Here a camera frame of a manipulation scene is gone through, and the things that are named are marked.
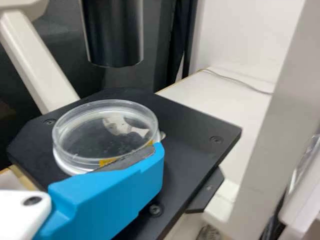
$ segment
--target white microscope arm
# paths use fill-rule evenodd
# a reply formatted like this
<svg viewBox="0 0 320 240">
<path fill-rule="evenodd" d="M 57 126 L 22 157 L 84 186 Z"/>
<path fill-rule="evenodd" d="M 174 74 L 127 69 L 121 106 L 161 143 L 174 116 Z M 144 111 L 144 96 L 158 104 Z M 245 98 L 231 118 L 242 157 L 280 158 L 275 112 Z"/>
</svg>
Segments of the white microscope arm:
<svg viewBox="0 0 320 240">
<path fill-rule="evenodd" d="M 79 100 L 79 96 L 31 21 L 49 0 L 1 0 L 0 42 L 42 114 Z"/>
</svg>

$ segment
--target yellow tape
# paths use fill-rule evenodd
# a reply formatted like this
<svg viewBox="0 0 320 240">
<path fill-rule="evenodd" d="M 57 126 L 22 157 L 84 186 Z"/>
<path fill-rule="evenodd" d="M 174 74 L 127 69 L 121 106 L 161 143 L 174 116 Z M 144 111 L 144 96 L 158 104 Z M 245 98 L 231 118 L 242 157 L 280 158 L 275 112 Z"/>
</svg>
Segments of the yellow tape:
<svg viewBox="0 0 320 240">
<path fill-rule="evenodd" d="M 154 141 L 150 140 L 147 144 L 147 146 L 151 146 L 152 144 L 154 144 Z M 105 158 L 105 159 L 101 159 L 99 161 L 99 166 L 100 168 L 105 166 L 105 165 L 108 165 L 110 163 L 113 163 L 115 160 L 117 160 L 116 157 L 110 157 L 110 158 Z"/>
<path fill-rule="evenodd" d="M 110 164 L 110 163 L 113 163 L 115 160 L 117 160 L 116 157 L 110 157 L 110 158 L 101 159 L 101 160 L 99 161 L 99 166 L 100 166 L 100 167 L 103 167 L 103 166 L 105 166 L 105 165 L 108 165 L 108 164 Z"/>
</svg>

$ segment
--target white wall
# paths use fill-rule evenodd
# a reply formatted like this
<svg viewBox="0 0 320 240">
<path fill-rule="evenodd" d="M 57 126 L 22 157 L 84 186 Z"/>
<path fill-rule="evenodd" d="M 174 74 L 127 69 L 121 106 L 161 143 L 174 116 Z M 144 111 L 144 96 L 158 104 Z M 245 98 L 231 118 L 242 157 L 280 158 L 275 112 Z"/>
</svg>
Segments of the white wall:
<svg viewBox="0 0 320 240">
<path fill-rule="evenodd" d="M 198 0 L 190 74 L 215 66 L 276 82 L 304 0 Z"/>
</svg>

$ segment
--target white plastic part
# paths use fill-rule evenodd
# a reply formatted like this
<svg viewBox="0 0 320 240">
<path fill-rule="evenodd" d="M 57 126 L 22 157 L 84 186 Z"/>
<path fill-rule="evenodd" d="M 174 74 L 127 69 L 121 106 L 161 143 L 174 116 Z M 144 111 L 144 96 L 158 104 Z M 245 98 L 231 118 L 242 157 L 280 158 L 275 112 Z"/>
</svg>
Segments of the white plastic part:
<svg viewBox="0 0 320 240">
<path fill-rule="evenodd" d="M 233 239 L 259 238 L 320 124 L 319 8 L 318 0 L 304 3 L 235 201 L 214 196 L 204 211 L 206 221 Z"/>
<path fill-rule="evenodd" d="M 0 12 L 4 10 L 21 10 L 33 21 L 42 16 L 49 0 L 1 0 Z"/>
<path fill-rule="evenodd" d="M 42 114 L 79 96 L 21 10 L 0 15 L 0 42 Z"/>
<path fill-rule="evenodd" d="M 24 205 L 40 197 L 34 205 Z M 51 212 L 51 198 L 41 191 L 0 190 L 0 239 L 31 240 Z"/>
</svg>

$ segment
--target blue plastic holder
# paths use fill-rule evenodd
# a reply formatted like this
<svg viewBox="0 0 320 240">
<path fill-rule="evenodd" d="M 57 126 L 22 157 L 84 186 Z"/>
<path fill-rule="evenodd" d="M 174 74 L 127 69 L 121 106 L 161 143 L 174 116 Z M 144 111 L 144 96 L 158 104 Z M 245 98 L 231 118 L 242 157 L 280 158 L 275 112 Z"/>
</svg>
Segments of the blue plastic holder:
<svg viewBox="0 0 320 240">
<path fill-rule="evenodd" d="M 108 240 L 161 190 L 165 150 L 122 169 L 69 177 L 48 187 L 52 211 L 35 240 Z"/>
</svg>

